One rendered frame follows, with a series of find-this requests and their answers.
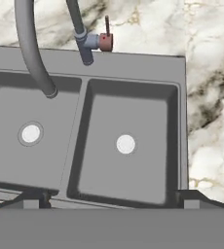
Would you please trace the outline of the grey double-basin sink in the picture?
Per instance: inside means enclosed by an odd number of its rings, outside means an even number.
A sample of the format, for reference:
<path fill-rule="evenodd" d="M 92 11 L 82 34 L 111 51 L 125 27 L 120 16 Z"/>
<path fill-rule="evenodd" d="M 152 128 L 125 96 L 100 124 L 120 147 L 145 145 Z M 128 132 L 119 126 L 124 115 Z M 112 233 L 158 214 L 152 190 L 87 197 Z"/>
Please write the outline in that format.
<path fill-rule="evenodd" d="M 42 53 L 47 98 L 19 49 L 0 47 L 0 200 L 56 206 L 176 208 L 188 187 L 181 55 Z"/>

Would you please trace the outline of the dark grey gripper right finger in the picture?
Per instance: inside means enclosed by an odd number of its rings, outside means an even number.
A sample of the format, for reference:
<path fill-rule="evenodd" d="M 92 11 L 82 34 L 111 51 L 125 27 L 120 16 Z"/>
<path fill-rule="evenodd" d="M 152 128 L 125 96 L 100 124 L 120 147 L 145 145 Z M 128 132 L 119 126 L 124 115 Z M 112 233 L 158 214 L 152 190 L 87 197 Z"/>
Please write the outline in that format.
<path fill-rule="evenodd" d="M 210 199 L 198 190 L 180 190 L 178 196 L 183 201 L 185 209 L 224 208 L 223 202 Z"/>

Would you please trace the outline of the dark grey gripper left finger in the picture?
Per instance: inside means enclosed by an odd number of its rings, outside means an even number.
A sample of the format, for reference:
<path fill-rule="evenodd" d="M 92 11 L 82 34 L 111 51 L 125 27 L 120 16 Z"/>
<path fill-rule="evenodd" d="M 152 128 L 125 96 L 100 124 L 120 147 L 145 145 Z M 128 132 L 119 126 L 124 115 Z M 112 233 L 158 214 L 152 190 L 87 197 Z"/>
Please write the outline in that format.
<path fill-rule="evenodd" d="M 14 199 L 0 203 L 0 208 L 47 209 L 51 208 L 51 195 L 47 191 L 23 192 Z"/>

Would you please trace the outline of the grey curved sink faucet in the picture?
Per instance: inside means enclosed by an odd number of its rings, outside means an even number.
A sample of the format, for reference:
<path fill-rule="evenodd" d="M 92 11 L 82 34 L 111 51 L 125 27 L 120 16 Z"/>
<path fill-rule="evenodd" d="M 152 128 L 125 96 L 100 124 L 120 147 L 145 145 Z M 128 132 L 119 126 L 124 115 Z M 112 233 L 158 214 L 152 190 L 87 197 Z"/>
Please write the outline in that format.
<path fill-rule="evenodd" d="M 93 63 L 93 50 L 99 48 L 98 35 L 89 34 L 83 24 L 78 0 L 66 0 L 74 25 L 74 37 L 84 65 Z M 24 63 L 33 80 L 47 98 L 55 98 L 57 87 L 43 63 L 36 38 L 34 0 L 15 0 L 16 28 Z"/>

